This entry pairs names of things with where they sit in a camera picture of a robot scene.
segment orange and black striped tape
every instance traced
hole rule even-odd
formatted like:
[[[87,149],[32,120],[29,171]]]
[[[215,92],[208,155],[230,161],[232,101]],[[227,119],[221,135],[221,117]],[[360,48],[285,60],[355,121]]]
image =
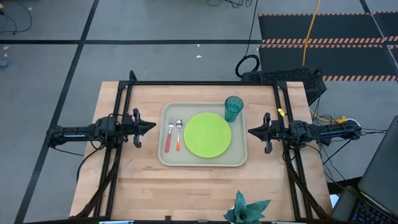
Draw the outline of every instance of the orange and black striped tape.
[[[309,38],[309,44],[378,44],[383,43],[386,38]],[[398,36],[389,37],[389,41],[398,40]],[[305,44],[306,39],[266,39],[263,44]]]
[[[389,36],[384,38],[385,41],[398,41],[398,36]]]
[[[395,75],[325,75],[323,81],[397,81]]]
[[[272,13],[272,14],[259,14],[260,16],[312,16],[312,13]],[[370,13],[318,13],[317,16],[360,16],[370,15]]]
[[[263,44],[260,48],[303,48],[303,44]],[[308,48],[361,48],[361,47],[382,47],[379,44],[312,44]]]
[[[398,13],[398,11],[382,11],[382,12],[372,12],[373,15],[381,13]]]

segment floor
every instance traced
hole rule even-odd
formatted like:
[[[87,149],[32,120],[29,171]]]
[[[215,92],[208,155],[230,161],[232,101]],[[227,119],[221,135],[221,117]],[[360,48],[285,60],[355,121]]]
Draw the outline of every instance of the floor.
[[[1,39],[79,40],[94,0],[23,1],[31,8],[30,30]],[[396,0],[366,0],[371,11],[398,11]],[[3,1],[20,29],[29,17],[15,1]],[[205,0],[100,0],[88,40],[175,40],[248,38],[254,5],[233,9]],[[312,13],[314,0],[260,0],[257,13]],[[359,0],[324,0],[319,12],[364,12]],[[1,30],[13,29],[0,17]],[[253,39],[261,39],[258,21]],[[77,45],[24,44],[0,46],[9,67],[0,70],[0,223],[12,223],[32,175]],[[250,54],[256,54],[251,45]],[[246,50],[241,44],[85,45],[60,115],[59,125],[91,123],[102,81],[127,78],[133,69],[140,80],[238,80],[234,66]],[[245,64],[241,70],[249,70]],[[346,115],[366,128],[386,129],[398,109],[396,82],[326,82],[320,114]],[[347,145],[333,159],[341,174],[361,176],[382,135],[368,135]],[[334,153],[343,142],[326,147]],[[83,153],[85,144],[64,150]],[[49,151],[25,222],[67,218],[82,158]],[[341,180],[331,170],[335,180]]]

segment teal cup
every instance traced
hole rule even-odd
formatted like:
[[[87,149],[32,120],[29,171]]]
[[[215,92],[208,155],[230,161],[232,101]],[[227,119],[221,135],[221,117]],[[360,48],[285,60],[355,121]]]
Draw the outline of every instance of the teal cup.
[[[225,120],[232,122],[243,109],[243,101],[237,96],[230,96],[225,100]]]

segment wooden table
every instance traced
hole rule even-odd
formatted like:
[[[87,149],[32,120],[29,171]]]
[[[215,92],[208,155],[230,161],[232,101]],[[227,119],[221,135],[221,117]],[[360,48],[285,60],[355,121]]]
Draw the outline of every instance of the wooden table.
[[[117,82],[103,82],[93,121],[112,113],[117,85]],[[302,83],[288,83],[288,87],[294,119],[311,122]],[[158,160],[160,118],[167,103],[224,102],[231,95],[244,101],[247,129],[260,126],[265,112],[277,119],[271,86],[133,86],[130,113],[138,108],[143,120],[156,122],[157,126],[142,137],[142,148],[135,148],[132,141],[123,145],[112,219],[164,220],[171,215],[173,220],[224,220],[223,215],[234,205],[236,192],[240,190],[247,203],[271,199],[263,213],[264,220],[294,220],[281,142],[275,141],[273,152],[264,154],[265,144],[248,134],[248,159],[236,168],[167,167]],[[280,97],[284,106],[282,92]],[[88,144],[86,155],[92,151]],[[104,150],[84,163],[71,215],[77,214],[97,190],[103,157]],[[330,213],[318,152],[310,147],[302,149],[302,161],[309,191]],[[305,217],[302,194],[298,188],[297,192],[300,212]],[[105,193],[102,214],[107,197]]]

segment plant leaf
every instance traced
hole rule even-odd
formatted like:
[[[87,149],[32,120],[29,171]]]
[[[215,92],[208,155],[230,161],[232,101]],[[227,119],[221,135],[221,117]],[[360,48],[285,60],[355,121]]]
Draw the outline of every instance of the plant leaf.
[[[253,209],[246,209],[246,222],[253,222],[259,220],[260,218],[264,218],[265,216],[261,214],[261,212],[255,211]]]
[[[236,223],[236,216],[233,209],[228,210],[228,212],[224,215],[224,218],[231,223]]]
[[[247,220],[247,210],[248,208],[243,207],[243,208],[239,208],[236,209],[234,211],[235,217],[236,217],[236,223],[246,223]]]
[[[248,208],[258,211],[258,212],[263,212],[268,207],[269,202],[271,202],[271,200],[254,202],[254,203],[249,204]]]
[[[240,191],[236,192],[235,208],[246,208],[246,202]]]

